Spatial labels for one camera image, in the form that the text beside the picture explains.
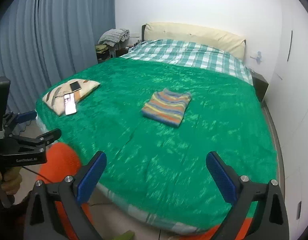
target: bed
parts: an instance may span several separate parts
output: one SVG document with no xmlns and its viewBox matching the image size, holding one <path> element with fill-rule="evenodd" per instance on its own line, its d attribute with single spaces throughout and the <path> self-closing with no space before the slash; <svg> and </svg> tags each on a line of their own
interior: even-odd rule
<svg viewBox="0 0 308 240">
<path fill-rule="evenodd" d="M 148 26 L 147 41 L 128 54 L 61 82 L 101 83 L 75 115 L 57 116 L 40 98 L 37 123 L 43 131 L 60 128 L 60 141 L 83 164 L 104 151 L 108 164 L 98 188 L 131 216 L 179 234 L 205 231 L 230 209 L 206 169 L 207 153 L 215 150 L 238 174 L 267 183 L 276 177 L 276 152 L 242 63 L 243 38 L 205 27 Z M 193 95 L 179 128 L 140 114 L 163 88 Z"/>
</svg>

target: metal screw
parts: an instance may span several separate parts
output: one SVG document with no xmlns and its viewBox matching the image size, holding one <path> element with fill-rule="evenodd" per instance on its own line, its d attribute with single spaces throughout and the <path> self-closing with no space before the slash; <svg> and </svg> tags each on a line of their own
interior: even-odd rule
<svg viewBox="0 0 308 240">
<path fill-rule="evenodd" d="M 35 185 L 38 187 L 41 186 L 42 184 L 43 184 L 43 181 L 41 181 L 40 179 L 35 182 Z"/>
<path fill-rule="evenodd" d="M 241 180 L 244 181 L 244 182 L 247 182 L 247 181 L 249 181 L 249 177 L 247 177 L 246 175 L 242 175 Z"/>
<path fill-rule="evenodd" d="M 73 177 L 71 175 L 66 176 L 64 179 L 66 182 L 71 182 L 73 180 Z"/>
<path fill-rule="evenodd" d="M 272 179 L 272 180 L 271 180 L 271 183 L 272 183 L 274 186 L 277 186 L 277 185 L 278 185 L 278 182 L 277 182 L 276 179 Z"/>
</svg>

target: blue gripper pad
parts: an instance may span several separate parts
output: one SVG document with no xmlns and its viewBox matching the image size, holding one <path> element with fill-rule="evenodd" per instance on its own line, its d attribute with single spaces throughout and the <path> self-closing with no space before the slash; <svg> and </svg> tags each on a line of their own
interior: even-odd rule
<svg viewBox="0 0 308 240">
<path fill-rule="evenodd" d="M 34 120 L 37 116 L 37 113 L 35 110 L 24 113 L 24 114 L 18 114 L 16 118 L 17 123 L 24 123 L 30 120 Z"/>
<path fill-rule="evenodd" d="M 237 201 L 235 184 L 226 174 L 224 168 L 212 152 L 209 152 L 206 156 L 206 167 L 212 175 L 225 202 L 233 206 Z"/>
<path fill-rule="evenodd" d="M 85 176 L 82 178 L 82 180 L 77 186 L 76 201 L 79 204 L 86 203 L 89 200 L 97 182 L 99 181 L 101 175 L 103 174 L 103 171 L 105 170 L 106 163 L 106 154 L 102 152 L 94 160 L 94 163 L 90 166 L 89 170 L 86 171 Z"/>
</svg>

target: blue curtain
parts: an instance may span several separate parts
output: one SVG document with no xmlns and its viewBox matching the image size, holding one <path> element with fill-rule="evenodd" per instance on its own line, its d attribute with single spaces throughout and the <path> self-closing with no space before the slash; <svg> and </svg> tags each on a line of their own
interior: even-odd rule
<svg viewBox="0 0 308 240">
<path fill-rule="evenodd" d="M 48 87 L 97 64 L 94 45 L 115 28 L 114 0 L 14 0 L 0 21 L 8 109 L 35 109 Z"/>
</svg>

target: nightstand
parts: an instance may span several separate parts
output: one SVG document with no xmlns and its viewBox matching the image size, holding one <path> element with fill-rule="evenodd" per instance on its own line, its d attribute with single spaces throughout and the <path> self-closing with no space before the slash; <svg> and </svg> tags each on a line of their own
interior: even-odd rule
<svg viewBox="0 0 308 240">
<path fill-rule="evenodd" d="M 120 57 L 122 55 L 125 55 L 128 53 L 128 49 L 127 48 L 122 48 L 122 49 L 118 49 L 115 51 L 116 57 Z"/>
<path fill-rule="evenodd" d="M 268 83 L 266 79 L 261 75 L 253 71 L 252 69 L 249 69 L 252 79 L 253 79 L 253 85 L 255 88 L 256 96 L 260 102 L 263 101 L 266 90 L 268 88 Z"/>
</svg>

